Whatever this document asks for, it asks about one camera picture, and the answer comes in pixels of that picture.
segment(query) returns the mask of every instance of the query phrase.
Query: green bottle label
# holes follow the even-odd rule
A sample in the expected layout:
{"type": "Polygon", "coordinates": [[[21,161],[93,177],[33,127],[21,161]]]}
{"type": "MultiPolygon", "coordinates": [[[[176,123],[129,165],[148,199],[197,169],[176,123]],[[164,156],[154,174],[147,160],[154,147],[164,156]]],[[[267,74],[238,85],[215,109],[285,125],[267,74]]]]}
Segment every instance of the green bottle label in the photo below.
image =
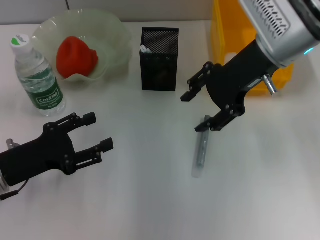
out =
{"type": "Polygon", "coordinates": [[[48,90],[43,92],[26,92],[37,109],[50,110],[58,106],[64,98],[57,79],[48,90]]]}

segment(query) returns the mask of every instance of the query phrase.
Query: orange container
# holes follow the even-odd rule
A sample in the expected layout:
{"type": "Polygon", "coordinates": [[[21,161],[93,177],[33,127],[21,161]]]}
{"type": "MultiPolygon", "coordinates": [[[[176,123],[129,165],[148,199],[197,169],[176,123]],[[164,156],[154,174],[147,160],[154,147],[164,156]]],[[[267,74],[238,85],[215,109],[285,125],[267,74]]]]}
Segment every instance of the orange container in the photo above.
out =
{"type": "MultiPolygon", "coordinates": [[[[213,61],[224,65],[232,54],[240,53],[254,39],[257,32],[246,16],[238,0],[214,0],[211,25],[213,61]]],[[[292,78],[294,65],[279,69],[272,80],[278,90],[292,78]]],[[[261,82],[248,92],[248,96],[264,96],[269,91],[261,82]]]]}

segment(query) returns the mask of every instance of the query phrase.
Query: black mesh pen holder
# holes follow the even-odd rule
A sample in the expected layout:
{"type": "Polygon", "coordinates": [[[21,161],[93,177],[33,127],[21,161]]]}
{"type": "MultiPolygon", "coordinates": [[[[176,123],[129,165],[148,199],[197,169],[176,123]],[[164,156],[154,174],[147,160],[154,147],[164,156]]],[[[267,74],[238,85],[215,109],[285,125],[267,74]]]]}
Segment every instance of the black mesh pen holder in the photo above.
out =
{"type": "Polygon", "coordinates": [[[141,45],[151,51],[140,51],[142,89],[176,91],[179,28],[143,27],[141,45]]]}

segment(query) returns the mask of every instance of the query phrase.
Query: white table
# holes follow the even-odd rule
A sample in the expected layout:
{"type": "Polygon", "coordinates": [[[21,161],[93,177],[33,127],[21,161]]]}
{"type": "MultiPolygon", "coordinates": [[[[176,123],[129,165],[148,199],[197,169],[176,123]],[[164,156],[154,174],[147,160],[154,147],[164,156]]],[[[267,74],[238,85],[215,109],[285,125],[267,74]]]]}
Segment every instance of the white table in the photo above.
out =
{"type": "MultiPolygon", "coordinates": [[[[0,202],[8,240],[315,240],[320,239],[320,49],[296,63],[278,98],[248,98],[247,113],[210,134],[201,178],[192,177],[197,133],[219,109],[206,91],[190,103],[187,80],[210,59],[210,23],[126,23],[133,35],[129,72],[92,85],[61,84],[70,113],[97,123],[70,134],[76,151],[112,137],[103,162],[66,176],[29,181],[0,202]],[[176,27],[176,92],[142,91],[142,27],[176,27]]],[[[62,116],[39,116],[17,80],[11,36],[37,25],[0,26],[0,152],[23,144],[62,116]]]]}

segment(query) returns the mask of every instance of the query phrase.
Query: water bottle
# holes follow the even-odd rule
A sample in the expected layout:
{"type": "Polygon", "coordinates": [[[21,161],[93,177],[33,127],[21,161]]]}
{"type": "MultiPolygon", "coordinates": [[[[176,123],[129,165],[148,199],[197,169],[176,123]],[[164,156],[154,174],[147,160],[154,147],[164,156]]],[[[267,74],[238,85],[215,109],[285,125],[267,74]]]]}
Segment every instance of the water bottle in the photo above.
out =
{"type": "Polygon", "coordinates": [[[33,105],[44,116],[62,113],[66,100],[47,59],[33,48],[26,34],[14,36],[10,45],[17,77],[33,105]]]}

